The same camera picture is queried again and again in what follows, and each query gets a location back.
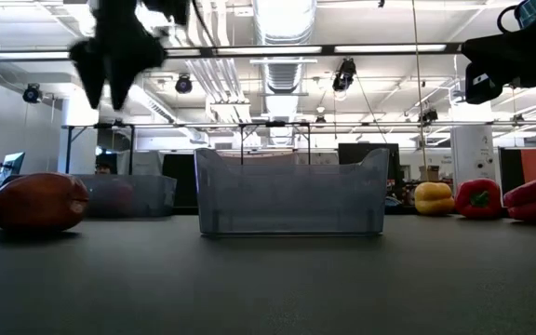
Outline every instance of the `computer monitor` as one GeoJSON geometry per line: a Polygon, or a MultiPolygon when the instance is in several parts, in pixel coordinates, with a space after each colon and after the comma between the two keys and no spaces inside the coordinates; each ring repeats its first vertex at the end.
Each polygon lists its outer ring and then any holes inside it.
{"type": "Polygon", "coordinates": [[[20,174],[25,153],[7,154],[4,163],[0,165],[0,184],[11,176],[20,174]]]}

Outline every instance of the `white pillar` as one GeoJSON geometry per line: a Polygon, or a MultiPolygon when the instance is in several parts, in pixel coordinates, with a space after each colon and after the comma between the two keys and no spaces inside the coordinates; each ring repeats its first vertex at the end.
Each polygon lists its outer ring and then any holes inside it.
{"type": "MultiPolygon", "coordinates": [[[[63,125],[86,126],[99,122],[99,111],[90,108],[86,93],[82,88],[76,88],[69,99],[63,101],[63,125]]],[[[60,134],[60,156],[58,160],[58,172],[65,173],[67,155],[68,129],[63,129],[60,134]]],[[[71,174],[92,174],[96,164],[97,136],[99,131],[87,128],[82,133],[82,128],[77,127],[72,132],[70,171],[71,174]]]]}

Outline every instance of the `desk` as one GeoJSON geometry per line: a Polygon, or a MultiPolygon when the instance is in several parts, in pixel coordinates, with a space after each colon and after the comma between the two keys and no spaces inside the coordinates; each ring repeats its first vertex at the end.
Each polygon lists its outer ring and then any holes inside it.
{"type": "Polygon", "coordinates": [[[536,226],[208,240],[197,217],[0,232],[0,334],[535,334],[536,226]]]}

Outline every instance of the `clear plastic bin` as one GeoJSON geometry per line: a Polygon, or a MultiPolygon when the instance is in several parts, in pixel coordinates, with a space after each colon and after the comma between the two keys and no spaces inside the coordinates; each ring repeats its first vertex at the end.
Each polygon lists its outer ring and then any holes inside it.
{"type": "Polygon", "coordinates": [[[382,232],[388,151],[360,164],[228,166],[195,151],[200,231],[204,235],[382,232]]]}
{"type": "Polygon", "coordinates": [[[177,181],[165,176],[76,175],[89,193],[87,217],[150,218],[171,214],[177,181]]]}

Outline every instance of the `ceiling pipe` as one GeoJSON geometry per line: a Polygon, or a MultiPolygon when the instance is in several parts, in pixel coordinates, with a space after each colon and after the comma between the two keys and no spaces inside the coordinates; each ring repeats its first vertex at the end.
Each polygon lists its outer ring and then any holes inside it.
{"type": "MultiPolygon", "coordinates": [[[[190,13],[194,13],[194,2],[190,3],[190,13]]],[[[190,15],[187,22],[187,34],[183,35],[182,31],[178,31],[173,27],[172,32],[179,42],[178,47],[189,47],[189,46],[201,46],[202,42],[200,41],[199,34],[197,31],[197,18],[195,15],[190,15]]],[[[202,88],[206,93],[211,97],[213,102],[218,102],[222,99],[221,93],[215,86],[211,83],[211,78],[208,76],[208,73],[204,69],[203,60],[186,60],[185,65],[187,66],[190,73],[192,73],[195,78],[202,84],[202,88]]]]}
{"type": "Polygon", "coordinates": [[[82,37],[82,34],[77,33],[74,28],[70,27],[67,23],[63,22],[60,18],[55,16],[55,13],[53,13],[49,8],[45,7],[40,1],[33,1],[34,5],[38,8],[41,8],[44,10],[51,19],[53,19],[55,22],[61,26],[61,28],[65,29],[66,32],[70,33],[73,37],[82,37]]]}
{"type": "MultiPolygon", "coordinates": [[[[202,0],[201,3],[202,16],[208,28],[207,32],[202,31],[202,36],[204,41],[206,42],[206,46],[212,46],[212,36],[214,36],[212,29],[212,4],[210,3],[210,0],[202,0]]],[[[224,86],[222,85],[221,81],[221,76],[226,81],[227,75],[222,71],[221,66],[219,66],[219,60],[201,60],[201,62],[206,69],[208,76],[212,79],[210,81],[210,84],[214,86],[216,90],[221,94],[221,102],[227,102],[229,100],[229,95],[227,94],[226,89],[224,89],[224,86]]]]}
{"type": "MultiPolygon", "coordinates": [[[[304,45],[310,41],[314,30],[316,0],[253,0],[253,8],[257,45],[304,45]]],[[[299,93],[303,70],[303,64],[262,65],[264,91],[268,94],[299,93]]],[[[268,96],[264,101],[271,119],[290,121],[297,113],[299,97],[268,96]]],[[[291,144],[292,134],[292,130],[287,128],[270,130],[270,138],[276,145],[291,144]]]]}
{"type": "MultiPolygon", "coordinates": [[[[217,36],[219,37],[219,44],[223,47],[228,47],[231,45],[231,42],[229,41],[229,36],[227,34],[226,0],[218,0],[215,1],[215,3],[217,7],[217,36]]],[[[244,102],[246,97],[243,94],[243,88],[241,87],[239,76],[237,75],[235,60],[223,59],[221,60],[221,63],[225,68],[225,73],[229,76],[229,79],[225,79],[229,80],[230,84],[233,86],[231,94],[236,95],[238,101],[244,102]]]]}

